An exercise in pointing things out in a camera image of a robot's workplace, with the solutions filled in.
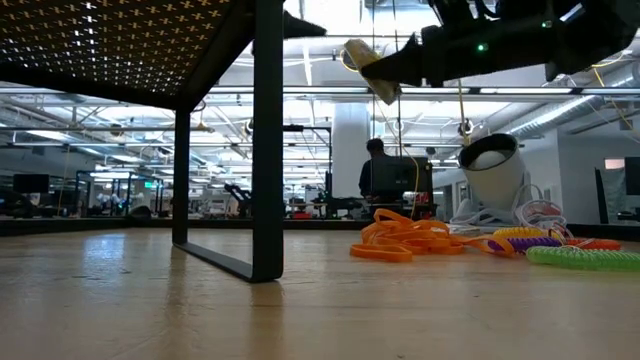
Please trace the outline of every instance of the white lamp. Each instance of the white lamp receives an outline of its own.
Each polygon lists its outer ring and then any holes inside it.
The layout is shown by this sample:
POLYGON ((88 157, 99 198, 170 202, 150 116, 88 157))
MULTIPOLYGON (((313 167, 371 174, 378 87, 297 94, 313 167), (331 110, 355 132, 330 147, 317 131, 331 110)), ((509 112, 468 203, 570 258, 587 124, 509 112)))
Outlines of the white lamp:
MULTIPOLYGON (((519 189, 529 182, 515 137, 487 136, 464 148, 458 159, 474 196, 485 208, 512 211, 519 189)), ((528 192, 521 201, 530 199, 528 192)))

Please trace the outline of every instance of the person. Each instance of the person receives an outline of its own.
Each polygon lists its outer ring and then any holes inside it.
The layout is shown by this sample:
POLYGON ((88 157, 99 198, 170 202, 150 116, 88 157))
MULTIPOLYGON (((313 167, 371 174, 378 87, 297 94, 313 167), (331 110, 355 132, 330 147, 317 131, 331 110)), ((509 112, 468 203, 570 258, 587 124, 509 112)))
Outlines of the person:
MULTIPOLYGON (((384 152, 384 142, 381 139, 371 139, 367 141, 367 151, 372 159, 388 156, 384 152)), ((360 194, 370 203, 393 203, 402 199, 402 193, 379 192, 372 190, 371 186, 371 160, 367 160, 362 165, 360 172, 360 194)))

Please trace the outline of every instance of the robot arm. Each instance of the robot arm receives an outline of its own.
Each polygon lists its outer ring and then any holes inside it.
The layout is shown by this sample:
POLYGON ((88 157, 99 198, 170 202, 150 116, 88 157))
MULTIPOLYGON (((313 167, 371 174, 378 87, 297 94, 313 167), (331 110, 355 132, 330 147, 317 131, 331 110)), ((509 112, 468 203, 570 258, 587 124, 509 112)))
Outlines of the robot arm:
POLYGON ((362 68, 369 79, 433 87, 447 80, 546 64, 546 80, 573 74, 629 46, 640 26, 634 0, 430 0, 441 26, 362 68))

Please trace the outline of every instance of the yellow coiled cord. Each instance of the yellow coiled cord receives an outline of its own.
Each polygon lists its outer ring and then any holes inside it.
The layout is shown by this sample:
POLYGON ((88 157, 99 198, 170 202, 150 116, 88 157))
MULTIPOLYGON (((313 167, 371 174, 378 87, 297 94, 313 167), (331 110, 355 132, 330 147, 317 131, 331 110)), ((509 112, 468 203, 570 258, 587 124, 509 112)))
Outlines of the yellow coiled cord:
POLYGON ((548 237, 551 236, 554 239, 563 240, 563 237, 553 231, 530 228, 530 227, 513 227, 506 229, 499 229, 493 233, 493 236, 500 239, 515 239, 515 238, 529 238, 529 237, 548 237))

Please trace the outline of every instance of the white wall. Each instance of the white wall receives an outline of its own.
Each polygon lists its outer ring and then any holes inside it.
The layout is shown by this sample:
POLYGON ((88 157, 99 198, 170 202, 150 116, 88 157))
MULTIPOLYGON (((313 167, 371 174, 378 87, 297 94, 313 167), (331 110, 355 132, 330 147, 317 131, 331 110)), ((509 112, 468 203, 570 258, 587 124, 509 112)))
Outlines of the white wall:
POLYGON ((538 186, 543 192, 549 189, 551 201, 562 207, 558 132, 548 131, 542 139, 526 140, 523 144, 525 147, 520 149, 520 152, 531 175, 531 184, 538 186))
POLYGON ((605 158, 640 156, 640 144, 622 136, 595 134, 559 138, 562 203, 570 223, 599 224, 596 168, 604 169, 605 158))

